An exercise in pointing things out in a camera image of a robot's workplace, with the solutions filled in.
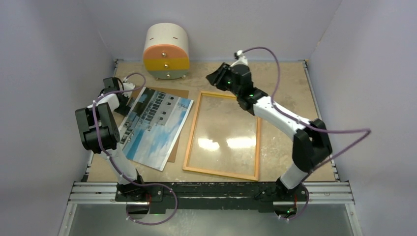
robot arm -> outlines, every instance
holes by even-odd
[[[134,88],[134,85],[131,85],[130,83],[123,83],[123,85],[127,89]],[[104,86],[105,89],[103,90],[103,93],[120,90],[117,78],[104,79]],[[143,184],[142,177],[122,151],[122,146],[119,143],[119,129],[112,114],[112,112],[115,111],[122,115],[126,115],[129,111],[129,107],[127,107],[126,104],[130,96],[131,92],[110,94],[96,104],[96,113],[98,122],[100,123],[100,137],[104,149],[110,153],[114,164],[126,177],[136,180],[135,182],[137,183]],[[77,119],[78,130],[84,148],[86,150],[92,150],[94,153],[100,154],[100,156],[106,159],[113,172],[118,177],[118,190],[123,194],[129,192],[132,189],[132,184],[120,176],[114,166],[110,163],[109,158],[102,153],[100,149],[97,132],[94,127],[92,105],[76,110],[75,117]]]
[[[242,109],[267,120],[293,141],[293,164],[276,181],[277,188],[284,194],[291,193],[315,166],[332,153],[328,134],[313,131],[278,112],[271,104],[271,97],[264,91],[253,87],[248,62],[242,51],[236,52],[235,58],[237,61],[232,65],[223,63],[206,78],[216,88],[232,92]],[[309,123],[313,127],[326,129],[324,122],[320,119],[310,121],[292,113],[276,102],[274,104],[286,115]]]

purple cable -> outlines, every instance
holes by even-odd
[[[95,112],[95,106],[96,106],[97,102],[98,102],[98,101],[100,101],[101,99],[103,99],[105,96],[108,96],[108,95],[110,95],[110,94],[121,93],[121,92],[132,92],[132,91],[135,91],[135,90],[142,89],[142,88],[144,87],[145,83],[146,83],[146,78],[145,78],[145,76],[144,76],[143,74],[141,74],[141,73],[139,73],[139,72],[135,72],[135,73],[131,73],[131,74],[127,75],[127,76],[124,78],[124,80],[123,80],[123,81],[127,81],[127,79],[128,79],[130,76],[132,76],[132,75],[140,75],[140,76],[142,76],[142,77],[143,77],[143,79],[144,79],[143,84],[142,84],[141,86],[139,86],[138,88],[134,88],[134,89],[130,89],[130,90],[119,90],[119,91],[113,91],[113,92],[108,92],[108,93],[106,93],[106,94],[102,94],[102,95],[100,95],[100,96],[98,97],[97,101],[93,101],[93,103],[92,103],[92,116],[93,116],[93,119],[94,119],[95,130],[96,130],[96,132],[97,132],[98,145],[100,146],[100,149],[101,149],[101,150],[102,150],[102,151],[103,151],[103,152],[104,152],[104,153],[105,153],[105,154],[109,157],[109,161],[110,161],[110,163],[112,164],[112,166],[115,168],[116,172],[117,172],[120,176],[122,176],[125,180],[127,180],[127,181],[128,181],[128,182],[130,182],[131,184],[136,185],[136,186],[139,186],[139,187],[147,187],[147,186],[162,186],[162,187],[164,187],[164,188],[167,188],[167,189],[170,191],[170,193],[172,193],[172,195],[174,196],[174,199],[175,199],[175,208],[174,208],[174,211],[173,211],[173,212],[172,212],[172,214],[171,214],[170,216],[168,216],[165,220],[160,221],[160,222],[156,222],[156,223],[146,223],[146,222],[141,222],[141,221],[138,221],[138,220],[133,219],[132,217],[130,217],[129,212],[128,212],[127,207],[126,207],[126,215],[127,215],[127,219],[129,219],[129,220],[133,221],[134,223],[138,223],[138,224],[142,224],[142,225],[160,225],[160,224],[163,224],[163,223],[167,222],[168,220],[170,220],[170,219],[171,219],[171,218],[175,215],[175,213],[177,212],[177,208],[178,208],[178,198],[177,198],[176,194],[174,193],[174,191],[172,190],[172,188],[170,188],[170,187],[168,187],[168,186],[166,186],[166,185],[164,185],[164,184],[161,184],[161,183],[147,183],[147,184],[139,184],[139,183],[134,182],[134,180],[135,180],[135,179],[130,179],[130,178],[129,178],[129,177],[127,177],[124,173],[122,173],[122,172],[121,172],[121,170],[118,168],[118,166],[116,166],[116,164],[114,163],[113,158],[112,158],[112,156],[110,155],[110,153],[109,153],[108,151],[106,151],[106,150],[104,149],[104,147],[103,147],[103,143],[101,142],[101,137],[100,137],[100,127],[98,126],[97,114],[96,114],[96,112]]]
[[[275,102],[274,102],[274,100],[273,100],[273,98],[274,98],[274,97],[275,97],[275,95],[276,95],[276,92],[278,91],[279,82],[281,81],[281,69],[280,69],[280,66],[279,66],[279,61],[278,61],[278,59],[276,58],[275,53],[274,53],[273,51],[271,51],[271,49],[266,48],[266,47],[254,47],[254,48],[249,48],[249,49],[244,50],[244,51],[243,51],[243,53],[246,53],[246,52],[249,52],[249,51],[252,51],[252,50],[255,50],[255,49],[264,49],[264,50],[268,51],[269,53],[271,53],[271,55],[274,57],[274,60],[275,60],[275,62],[276,62],[276,65],[277,65],[277,67],[278,67],[278,78],[277,78],[277,81],[276,81],[275,89],[274,89],[274,91],[273,91],[273,93],[272,93],[272,95],[271,95],[271,104],[273,105],[273,107],[275,108],[275,110],[276,110],[277,112],[279,112],[281,115],[283,115],[283,116],[285,116],[285,117],[287,117],[287,118],[289,118],[289,119],[291,119],[291,120],[293,120],[293,121],[295,121],[295,122],[297,122],[297,123],[300,123],[300,124],[304,125],[305,127],[309,128],[309,129],[311,129],[311,130],[314,130],[314,131],[317,131],[317,132],[321,132],[321,133],[329,133],[329,134],[354,134],[354,133],[365,133],[365,134],[364,134],[364,135],[362,135],[360,138],[358,138],[357,140],[355,140],[353,143],[351,143],[351,144],[347,145],[344,149],[342,149],[341,151],[339,151],[338,153],[336,153],[335,155],[333,155],[331,158],[329,158],[328,160],[326,160],[326,161],[324,161],[324,162],[320,163],[318,166],[316,166],[315,168],[313,168],[313,169],[310,171],[310,173],[308,173],[308,174],[307,174],[307,175],[306,175],[306,176],[302,179],[301,183],[302,183],[303,181],[305,181],[305,180],[306,180],[306,179],[307,179],[307,178],[311,175],[311,173],[313,173],[314,171],[316,171],[318,168],[320,168],[320,167],[324,166],[325,164],[327,164],[327,163],[328,163],[328,162],[330,162],[331,160],[334,160],[335,158],[339,157],[340,155],[342,155],[343,153],[345,153],[347,150],[351,149],[353,146],[355,146],[356,144],[358,144],[359,142],[361,142],[362,140],[364,140],[366,137],[368,137],[368,135],[370,135],[370,134],[371,134],[371,129],[370,129],[370,128],[350,129],[350,130],[327,130],[327,129],[319,129],[319,128],[316,128],[316,127],[311,126],[311,125],[310,125],[310,124],[308,124],[308,123],[305,123],[305,122],[303,122],[303,121],[301,121],[301,120],[298,120],[297,118],[292,117],[291,115],[289,115],[289,114],[287,114],[287,113],[283,112],[282,110],[280,110],[280,109],[279,109],[279,108],[275,105]],[[306,201],[306,203],[305,203],[304,207],[301,209],[300,213],[299,213],[299,214],[297,214],[296,216],[292,217],[291,219],[295,219],[295,218],[297,218],[297,217],[298,217],[301,213],[303,213],[303,212],[304,212],[305,208],[307,207],[308,200],[309,200],[309,194],[307,194],[307,201]]]
[[[305,199],[305,204],[304,204],[304,206],[301,208],[301,210],[298,212],[298,214],[296,214],[295,216],[293,216],[293,217],[291,217],[291,218],[288,218],[288,221],[290,221],[290,220],[294,220],[295,218],[297,218],[297,217],[299,217],[304,211],[305,211],[305,209],[307,208],[307,205],[308,205],[308,202],[310,201],[310,193],[308,192],[308,189],[307,189],[307,187],[303,184],[303,183],[301,183],[301,185],[304,187],[304,189],[305,189],[305,193],[306,193],[306,199]]]

